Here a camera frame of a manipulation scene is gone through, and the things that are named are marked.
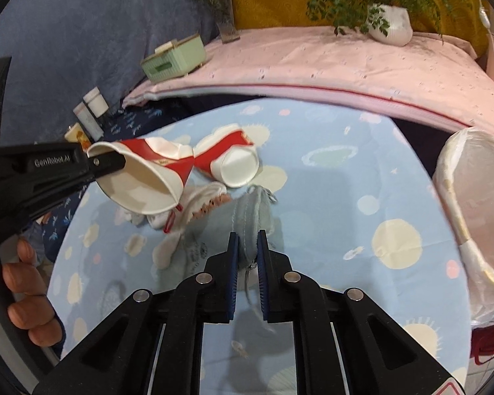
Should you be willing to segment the person's left hand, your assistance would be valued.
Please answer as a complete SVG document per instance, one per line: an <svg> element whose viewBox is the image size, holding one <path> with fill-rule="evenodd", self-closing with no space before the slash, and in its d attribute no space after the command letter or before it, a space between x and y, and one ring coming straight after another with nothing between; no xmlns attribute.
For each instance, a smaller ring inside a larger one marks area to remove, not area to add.
<svg viewBox="0 0 494 395"><path fill-rule="evenodd" d="M17 328L26 330L36 346L55 346L63 340L64 333L47 298L47 286L35 266L35 249L20 237L16 254L18 262L2 266L4 283L11 293L22 296L8 306L10 321Z"/></svg>

